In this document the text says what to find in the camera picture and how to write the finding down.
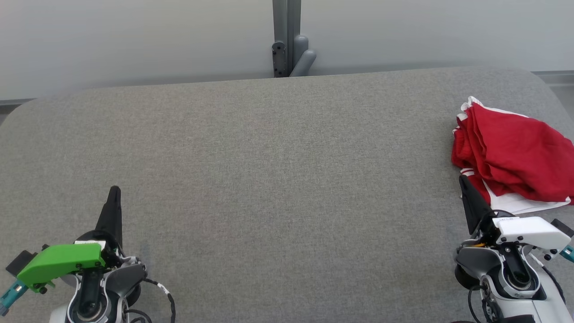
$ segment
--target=white wall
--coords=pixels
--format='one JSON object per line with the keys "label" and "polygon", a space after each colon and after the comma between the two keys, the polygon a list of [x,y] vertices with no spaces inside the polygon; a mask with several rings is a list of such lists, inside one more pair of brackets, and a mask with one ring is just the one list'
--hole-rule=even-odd
{"label": "white wall", "polygon": [[0,100],[273,76],[271,0],[0,0]]}
{"label": "white wall", "polygon": [[574,70],[572,0],[303,0],[312,74],[468,64]]}
{"label": "white wall", "polygon": [[[574,70],[572,0],[302,0],[312,74]],[[272,0],[0,0],[0,101],[272,77]]]}

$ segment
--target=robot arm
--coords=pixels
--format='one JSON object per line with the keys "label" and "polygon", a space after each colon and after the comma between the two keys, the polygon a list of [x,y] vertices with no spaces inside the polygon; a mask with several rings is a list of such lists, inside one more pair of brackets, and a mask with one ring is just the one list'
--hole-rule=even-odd
{"label": "robot arm", "polygon": [[[139,298],[140,283],[147,279],[146,266],[122,250],[122,208],[119,187],[113,186],[102,208],[95,230],[76,239],[73,244],[44,245],[39,253],[22,251],[7,271],[17,280],[0,298],[0,314],[5,316],[14,302],[27,290],[45,294],[46,285],[62,278],[75,286],[67,306],[52,313],[50,322],[129,322],[130,310]],[[175,321],[173,297],[172,322]]]}
{"label": "robot arm", "polygon": [[544,269],[535,271],[526,256],[539,249],[547,261],[558,254],[572,261],[574,231],[558,220],[491,210],[464,175],[460,186],[471,238],[457,249],[455,275],[471,292],[481,290],[487,321],[572,323],[555,278],[530,255]]}

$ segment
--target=gray post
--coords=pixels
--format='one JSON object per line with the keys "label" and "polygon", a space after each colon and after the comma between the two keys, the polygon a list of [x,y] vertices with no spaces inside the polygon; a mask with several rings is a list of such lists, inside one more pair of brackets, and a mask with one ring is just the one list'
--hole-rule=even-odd
{"label": "gray post", "polygon": [[276,78],[307,75],[317,54],[301,32],[301,0],[273,0],[275,43],[272,46]]}
{"label": "gray post", "polygon": [[303,55],[301,55],[301,58],[299,58],[299,62],[297,63],[297,65],[295,65],[295,68],[293,69],[293,72],[291,72],[291,75],[289,75],[289,77],[292,78],[295,76],[309,75],[309,69],[311,68],[313,62],[315,61],[315,58],[317,58],[317,53],[314,50],[308,49],[305,52],[303,52]]}

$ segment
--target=teal connector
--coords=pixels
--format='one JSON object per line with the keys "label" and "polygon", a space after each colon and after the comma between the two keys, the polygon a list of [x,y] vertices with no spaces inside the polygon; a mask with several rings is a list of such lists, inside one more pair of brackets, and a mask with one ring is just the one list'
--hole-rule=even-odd
{"label": "teal connector", "polygon": [[560,252],[560,256],[574,263],[574,248],[567,245],[566,248]]}
{"label": "teal connector", "polygon": [[0,298],[0,316],[6,316],[12,304],[28,290],[28,287],[17,280]]}

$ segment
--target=fabric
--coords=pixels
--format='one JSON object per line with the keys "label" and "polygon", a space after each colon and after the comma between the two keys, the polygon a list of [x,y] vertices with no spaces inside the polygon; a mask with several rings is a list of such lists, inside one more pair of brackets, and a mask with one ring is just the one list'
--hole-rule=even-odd
{"label": "fabric", "polygon": [[564,202],[533,201],[526,199],[518,193],[503,193],[498,196],[494,194],[480,175],[475,175],[474,169],[463,168],[460,170],[460,173],[468,177],[472,185],[493,210],[504,210],[516,215],[554,209],[555,207],[569,205],[571,202],[570,198],[567,198]]}
{"label": "fabric", "polygon": [[[178,322],[468,320],[453,273],[468,232],[448,130],[470,94],[574,138],[540,79],[490,67],[31,101],[0,126],[0,262],[93,229],[116,184],[125,251],[172,293]],[[571,208],[539,214],[574,228]],[[548,267],[573,309],[571,264]],[[12,282],[0,272],[0,286]],[[47,322],[73,294],[55,283],[3,322]],[[167,322],[165,294],[142,289],[134,308]]]}
{"label": "fabric", "polygon": [[546,123],[469,97],[457,115],[451,159],[495,209],[520,214],[574,197],[574,145]]}

